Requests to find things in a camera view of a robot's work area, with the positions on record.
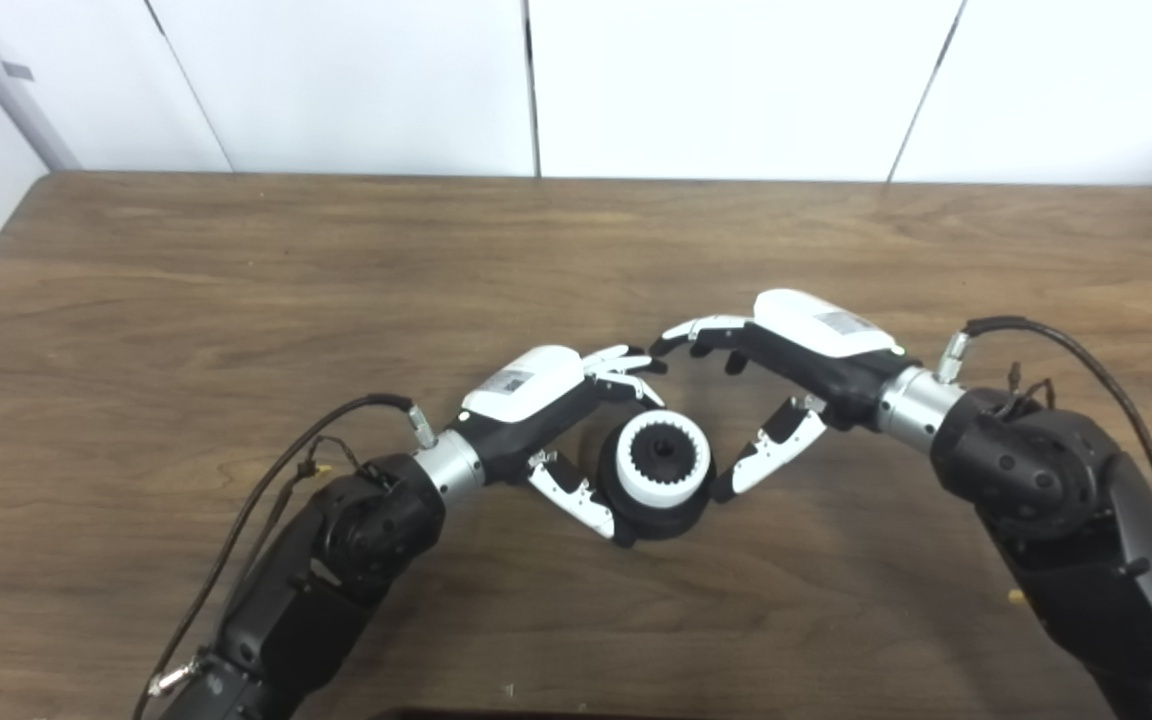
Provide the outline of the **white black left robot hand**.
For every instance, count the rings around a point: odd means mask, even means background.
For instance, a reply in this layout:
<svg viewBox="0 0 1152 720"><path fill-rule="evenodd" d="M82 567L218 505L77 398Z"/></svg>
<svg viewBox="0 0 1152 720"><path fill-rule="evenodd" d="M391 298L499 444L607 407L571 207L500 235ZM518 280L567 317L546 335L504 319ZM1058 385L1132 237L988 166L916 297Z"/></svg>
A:
<svg viewBox="0 0 1152 720"><path fill-rule="evenodd" d="M536 346L468 392L447 429L473 452L471 464L485 483L526 482L599 537L630 548L636 537L626 520L552 444L604 404L664 409L664 397L641 376L667 370L664 361L632 344L589 355L562 344Z"/></svg>

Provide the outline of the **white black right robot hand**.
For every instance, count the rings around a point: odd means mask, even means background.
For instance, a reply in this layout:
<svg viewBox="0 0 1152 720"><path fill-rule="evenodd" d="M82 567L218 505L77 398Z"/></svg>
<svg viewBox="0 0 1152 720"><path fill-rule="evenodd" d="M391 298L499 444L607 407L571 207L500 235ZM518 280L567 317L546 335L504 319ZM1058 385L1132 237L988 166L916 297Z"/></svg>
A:
<svg viewBox="0 0 1152 720"><path fill-rule="evenodd" d="M727 374L749 364L803 389L763 420L732 468L710 484L717 503L745 495L790 464L828 429L874 429L882 389L905 369L922 366L890 333L863 316L806 291L760 291L749 316L700 316L660 333L649 353L664 357L680 346L694 357L728 351Z"/></svg>

